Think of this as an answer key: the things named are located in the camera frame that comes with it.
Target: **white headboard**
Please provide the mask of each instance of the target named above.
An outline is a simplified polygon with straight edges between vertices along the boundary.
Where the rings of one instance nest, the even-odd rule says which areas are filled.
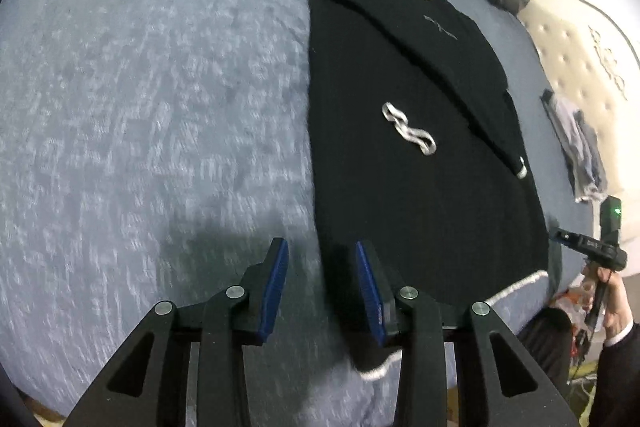
[[[578,105],[596,131],[609,193],[623,200],[623,237],[640,235],[637,43],[590,0],[530,0],[518,17],[553,90]]]

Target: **blue gripper pad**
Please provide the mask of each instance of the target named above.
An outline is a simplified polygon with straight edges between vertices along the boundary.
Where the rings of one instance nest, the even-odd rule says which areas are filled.
[[[398,333],[396,300],[373,246],[358,241],[355,247],[356,273],[364,301],[369,330],[380,346]]]
[[[262,293],[262,305],[260,307],[260,325],[257,335],[264,342],[273,333],[273,326],[278,315],[280,298],[284,288],[284,280],[289,267],[289,245],[281,237],[275,237],[267,257],[263,261],[265,268],[271,267],[268,279]]]

